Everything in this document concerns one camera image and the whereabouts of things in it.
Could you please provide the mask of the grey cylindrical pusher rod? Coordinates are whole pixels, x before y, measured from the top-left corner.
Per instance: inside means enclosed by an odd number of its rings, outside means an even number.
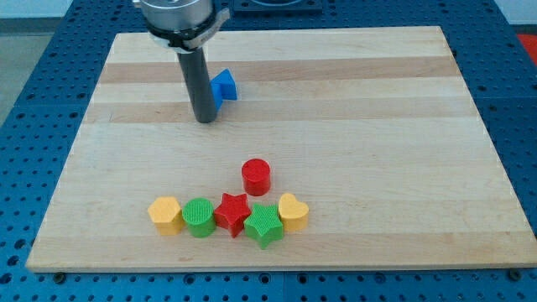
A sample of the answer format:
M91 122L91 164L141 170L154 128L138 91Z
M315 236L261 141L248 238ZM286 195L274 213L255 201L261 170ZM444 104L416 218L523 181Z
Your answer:
M177 56L196 121L213 122L217 109L203 49L188 54L178 53Z

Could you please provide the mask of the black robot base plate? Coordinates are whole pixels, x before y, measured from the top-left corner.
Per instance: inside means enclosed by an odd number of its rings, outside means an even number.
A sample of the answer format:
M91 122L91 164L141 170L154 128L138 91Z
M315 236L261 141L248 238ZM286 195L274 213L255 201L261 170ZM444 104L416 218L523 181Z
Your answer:
M321 0L232 0L236 13L321 13Z

